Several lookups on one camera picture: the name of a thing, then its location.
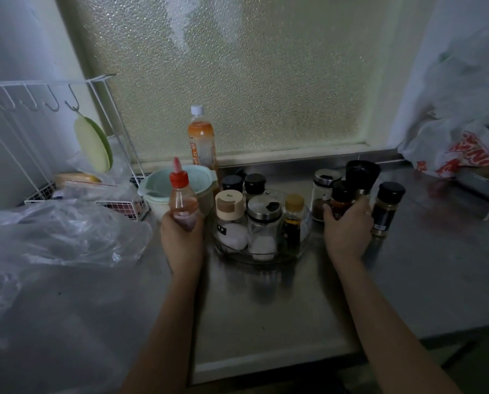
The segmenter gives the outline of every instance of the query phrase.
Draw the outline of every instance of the seasoning jar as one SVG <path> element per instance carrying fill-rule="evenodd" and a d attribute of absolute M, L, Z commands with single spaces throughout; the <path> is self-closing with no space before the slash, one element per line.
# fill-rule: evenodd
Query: seasoning jar
<path fill-rule="evenodd" d="M 332 184 L 341 180 L 341 173 L 336 170 L 321 169 L 314 173 L 311 212 L 315 221 L 323 221 L 323 204 L 330 204 Z"/>
<path fill-rule="evenodd" d="M 379 185 L 376 203 L 372 209 L 372 218 L 374 219 L 373 235 L 387 236 L 394 214 L 405 192 L 405 187 L 397 182 L 384 182 Z"/>
<path fill-rule="evenodd" d="M 241 251 L 248 245 L 247 219 L 244 216 L 244 196 L 235 190 L 226 190 L 215 196 L 217 238 L 228 246 L 228 251 Z"/>
<path fill-rule="evenodd" d="M 345 212 L 352 206 L 353 201 L 354 192 L 346 185 L 345 181 L 336 181 L 333 183 L 330 207 L 335 219 L 343 217 Z"/>
<path fill-rule="evenodd" d="M 288 195 L 284 202 L 285 213 L 281 224 L 281 233 L 289 249 L 297 248 L 300 244 L 304 206 L 305 199 L 296 193 Z"/>
<path fill-rule="evenodd" d="M 234 190 L 242 193 L 243 182 L 244 180 L 242 177 L 239 177 L 238 175 L 227 175 L 221 180 L 222 190 Z"/>
<path fill-rule="evenodd" d="M 378 164 L 366 160 L 351 160 L 346 164 L 346 185 L 354 191 L 356 200 L 370 195 L 380 172 Z"/>
<path fill-rule="evenodd" d="M 262 195 L 266 182 L 267 179 L 262 174 L 248 174 L 244 178 L 244 195 L 246 196 L 246 201 L 249 202 L 254 196 Z"/>
<path fill-rule="evenodd" d="M 266 261 L 275 257 L 282 212 L 279 201 L 269 195 L 258 195 L 248 202 L 248 251 L 254 259 Z"/>

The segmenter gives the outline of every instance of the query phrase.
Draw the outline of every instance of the glass tray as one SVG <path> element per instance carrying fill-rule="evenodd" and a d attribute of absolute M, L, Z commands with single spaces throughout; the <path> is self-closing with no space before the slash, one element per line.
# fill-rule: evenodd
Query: glass tray
<path fill-rule="evenodd" d="M 286 194 L 277 192 L 279 195 L 279 200 L 282 200 L 281 204 L 284 204 L 284 198 Z M 271 264 L 279 264 L 279 263 L 288 263 L 293 261 L 294 259 L 298 259 L 302 253 L 304 252 L 308 238 L 310 236 L 310 231 L 312 229 L 312 214 L 310 210 L 305 205 L 304 206 L 304 215 L 303 220 L 301 221 L 301 238 L 300 244 L 297 248 L 288 248 L 284 238 L 281 237 L 279 239 L 279 245 L 277 247 L 277 252 L 275 253 L 265 253 L 265 254 L 254 254 L 248 251 L 248 246 L 244 250 L 235 250 L 229 247 L 228 245 L 223 244 L 219 240 L 218 231 L 217 231 L 217 215 L 215 213 L 215 208 L 213 208 L 208 216 L 208 227 L 210 233 L 212 235 L 213 241 L 215 242 L 215 248 L 219 253 L 224 254 L 225 256 L 232 258 L 236 261 L 240 261 L 242 263 L 254 264 L 254 265 L 271 265 Z"/>

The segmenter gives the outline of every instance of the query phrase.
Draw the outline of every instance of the beige lid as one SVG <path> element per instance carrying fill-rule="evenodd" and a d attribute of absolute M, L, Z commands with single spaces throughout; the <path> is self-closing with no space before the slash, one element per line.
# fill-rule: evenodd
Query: beige lid
<path fill-rule="evenodd" d="M 228 189 L 217 193 L 215 197 L 217 217 L 233 221 L 244 215 L 244 197 L 239 191 Z"/>
<path fill-rule="evenodd" d="M 287 208 L 289 212 L 300 212 L 305 205 L 305 199 L 296 193 L 291 193 L 287 196 L 287 199 L 284 202 L 284 206 Z"/>

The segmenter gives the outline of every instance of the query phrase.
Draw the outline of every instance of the textured glass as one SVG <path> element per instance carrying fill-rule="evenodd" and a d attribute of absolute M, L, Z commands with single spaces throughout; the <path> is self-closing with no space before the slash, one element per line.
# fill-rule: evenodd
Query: textured glass
<path fill-rule="evenodd" d="M 119 74 L 114 96 L 144 161 L 189 154 L 193 103 L 218 154 L 362 141 L 395 2 L 67 1 L 94 70 Z"/>

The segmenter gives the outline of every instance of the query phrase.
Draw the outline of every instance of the hook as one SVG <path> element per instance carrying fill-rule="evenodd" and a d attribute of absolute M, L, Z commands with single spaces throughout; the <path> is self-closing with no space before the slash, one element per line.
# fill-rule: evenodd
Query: hook
<path fill-rule="evenodd" d="M 51 90 L 51 87 L 49 86 L 49 84 L 46 84 L 47 85 L 47 89 L 49 90 L 49 92 L 51 92 L 51 96 L 53 97 L 53 99 L 55 100 L 56 102 L 56 108 L 51 108 L 51 106 L 49 106 L 47 104 L 47 102 L 44 101 L 44 105 L 46 105 L 49 109 L 51 109 L 51 111 L 53 112 L 58 112 L 58 110 L 60 109 L 60 104 L 58 103 L 58 100 L 57 98 L 55 97 L 55 94 L 53 94 L 53 90 Z"/>
<path fill-rule="evenodd" d="M 28 108 L 31 112 L 38 112 L 38 104 L 36 103 L 36 99 L 35 97 L 33 97 L 33 94 L 31 94 L 31 91 L 29 90 L 29 87 L 27 85 L 24 85 L 27 93 L 29 94 L 29 96 L 31 97 L 31 99 L 33 100 L 33 103 L 35 104 L 34 108 L 30 108 L 29 106 L 25 105 L 24 101 L 20 100 L 20 103 L 25 106 L 26 108 Z"/>
<path fill-rule="evenodd" d="M 16 104 L 14 103 L 13 99 L 11 98 L 11 96 L 9 95 L 9 92 L 7 92 L 7 89 L 5 87 L 2 87 L 2 90 L 4 90 L 5 92 L 5 95 L 7 95 L 7 97 L 9 98 L 9 100 L 11 101 L 11 104 L 13 105 L 12 108 L 8 109 L 6 108 L 4 105 L 0 105 L 0 108 L 2 108 L 3 110 L 15 110 L 16 109 Z"/>
<path fill-rule="evenodd" d="M 69 88 L 70 88 L 70 91 L 71 91 L 71 94 L 73 94 L 73 98 L 75 98 L 75 101 L 77 103 L 77 106 L 71 106 L 70 104 L 67 103 L 67 101 L 65 101 L 66 105 L 69 106 L 69 108 L 73 111 L 73 112 L 78 112 L 78 110 L 80 109 L 80 104 L 78 103 L 78 99 L 77 97 L 75 96 L 75 93 L 73 92 L 73 89 L 71 88 L 71 84 L 68 84 L 67 85 Z"/>

